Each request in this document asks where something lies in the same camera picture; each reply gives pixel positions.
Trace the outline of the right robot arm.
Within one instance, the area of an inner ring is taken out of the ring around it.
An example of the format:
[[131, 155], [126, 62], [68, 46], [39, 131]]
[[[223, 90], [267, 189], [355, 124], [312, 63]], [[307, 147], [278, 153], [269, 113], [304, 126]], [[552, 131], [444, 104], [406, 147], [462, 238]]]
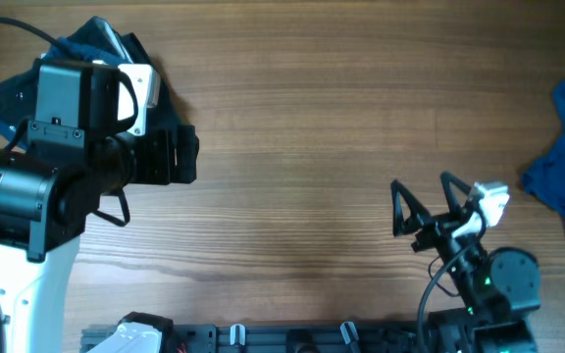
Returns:
[[399, 180], [390, 185], [392, 233], [414, 235], [414, 252], [435, 250], [415, 320], [416, 352], [535, 352], [528, 317], [540, 308], [537, 258], [516, 247], [487, 251], [483, 237], [508, 204], [502, 181], [440, 176], [448, 210], [434, 215]]

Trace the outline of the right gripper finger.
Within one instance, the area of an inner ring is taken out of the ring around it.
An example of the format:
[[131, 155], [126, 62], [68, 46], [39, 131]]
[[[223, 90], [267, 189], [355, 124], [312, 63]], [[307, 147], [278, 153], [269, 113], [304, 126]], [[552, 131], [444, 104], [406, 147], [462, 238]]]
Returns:
[[471, 192], [472, 186], [450, 172], [443, 172], [439, 178], [449, 212], [459, 213], [461, 211], [462, 205], [459, 202], [453, 189], [456, 188], [465, 196], [468, 196]]
[[394, 236], [412, 234], [433, 222], [429, 210], [399, 180], [391, 183], [390, 190]]

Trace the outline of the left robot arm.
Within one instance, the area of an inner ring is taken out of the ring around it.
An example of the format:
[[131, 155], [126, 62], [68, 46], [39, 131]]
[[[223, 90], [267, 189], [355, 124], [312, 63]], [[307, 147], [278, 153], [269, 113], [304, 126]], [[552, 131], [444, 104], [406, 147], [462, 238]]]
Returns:
[[199, 141], [148, 64], [39, 60], [3, 98], [16, 131], [0, 148], [0, 352], [58, 352], [87, 218], [112, 196], [106, 221], [124, 227], [128, 185], [192, 183]]

